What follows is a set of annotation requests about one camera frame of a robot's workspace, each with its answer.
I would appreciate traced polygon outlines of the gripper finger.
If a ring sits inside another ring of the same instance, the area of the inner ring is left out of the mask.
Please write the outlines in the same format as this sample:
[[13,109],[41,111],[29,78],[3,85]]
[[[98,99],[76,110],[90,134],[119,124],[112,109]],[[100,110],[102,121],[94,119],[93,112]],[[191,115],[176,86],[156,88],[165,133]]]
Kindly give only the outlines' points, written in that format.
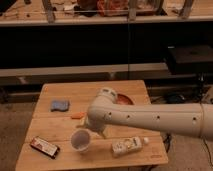
[[106,135],[104,134],[104,132],[98,132],[98,134],[103,138],[103,139],[106,139]]

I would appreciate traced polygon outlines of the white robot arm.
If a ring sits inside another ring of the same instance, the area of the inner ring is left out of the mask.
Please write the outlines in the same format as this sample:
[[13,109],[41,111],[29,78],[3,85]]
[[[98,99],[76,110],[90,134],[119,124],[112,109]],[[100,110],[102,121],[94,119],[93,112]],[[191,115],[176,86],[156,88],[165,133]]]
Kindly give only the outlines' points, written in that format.
[[102,134],[107,124],[142,128],[213,141],[212,104],[120,105],[117,92],[99,90],[89,105],[84,125]]

